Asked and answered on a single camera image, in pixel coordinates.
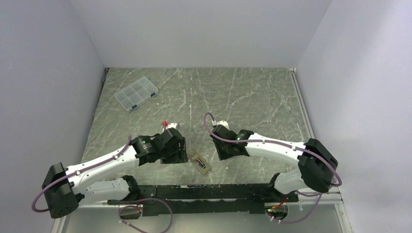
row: robotic arm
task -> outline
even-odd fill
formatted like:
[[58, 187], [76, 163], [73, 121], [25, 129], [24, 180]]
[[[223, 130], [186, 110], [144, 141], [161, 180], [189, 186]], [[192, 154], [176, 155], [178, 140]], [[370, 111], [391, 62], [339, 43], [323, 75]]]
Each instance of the robotic arm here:
[[[282, 197], [307, 187], [326, 193], [334, 185], [332, 180], [338, 162], [316, 139], [311, 138], [306, 143], [286, 142], [264, 137], [248, 130], [235, 133], [229, 129], [226, 121], [219, 121], [216, 124], [213, 120], [213, 125], [212, 131], [206, 129], [213, 138], [220, 160], [237, 155], [263, 156], [299, 168], [287, 173], [276, 173], [270, 181], [269, 188], [273, 189], [271, 195]], [[314, 153], [325, 160], [328, 165], [314, 157]]]
[[158, 159], [163, 164], [187, 162], [185, 138], [176, 127], [178, 124], [174, 123], [165, 127], [162, 134], [138, 136], [124, 148], [89, 162], [66, 168], [61, 163], [51, 166], [43, 182], [43, 189], [59, 178], [75, 174], [44, 192], [51, 217], [66, 216], [80, 205], [101, 200], [140, 199], [140, 189], [132, 176], [123, 176], [114, 181], [98, 181], [127, 168], [154, 163]]

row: tabletop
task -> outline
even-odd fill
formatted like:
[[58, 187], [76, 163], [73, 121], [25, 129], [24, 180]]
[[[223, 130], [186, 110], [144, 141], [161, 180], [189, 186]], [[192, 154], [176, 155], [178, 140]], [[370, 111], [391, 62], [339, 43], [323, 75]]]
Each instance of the tabletop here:
[[[127, 112], [114, 94], [146, 76], [159, 89], [157, 97]], [[309, 133], [293, 81], [286, 68], [111, 68], [94, 115], [82, 162], [120, 148], [128, 135], [161, 132], [161, 122], [179, 122], [187, 148], [211, 165], [202, 175], [192, 163], [144, 164], [114, 175], [133, 175], [138, 184], [268, 183], [273, 174], [293, 169], [263, 157], [236, 156], [220, 161], [203, 126], [211, 112], [240, 129], [286, 141], [306, 141]]]

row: gray wall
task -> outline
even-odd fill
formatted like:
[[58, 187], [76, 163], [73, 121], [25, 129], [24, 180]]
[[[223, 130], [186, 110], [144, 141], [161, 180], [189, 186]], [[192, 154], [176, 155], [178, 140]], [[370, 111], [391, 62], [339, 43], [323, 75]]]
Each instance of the gray wall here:
[[104, 67], [68, 1], [0, 0], [0, 73], [0, 231], [50, 232], [30, 205], [52, 164], [80, 162]]
[[332, 1], [297, 67], [355, 232], [411, 232], [412, 2]]
[[106, 67], [296, 67], [331, 0], [70, 0]]

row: plastic container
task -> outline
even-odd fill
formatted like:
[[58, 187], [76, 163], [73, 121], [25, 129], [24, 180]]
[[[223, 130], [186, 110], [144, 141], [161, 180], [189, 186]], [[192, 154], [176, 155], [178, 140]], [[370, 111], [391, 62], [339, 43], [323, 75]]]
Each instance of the plastic container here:
[[131, 112], [150, 98], [157, 96], [159, 89], [146, 76], [134, 81], [132, 84], [115, 93], [115, 98], [123, 107]]

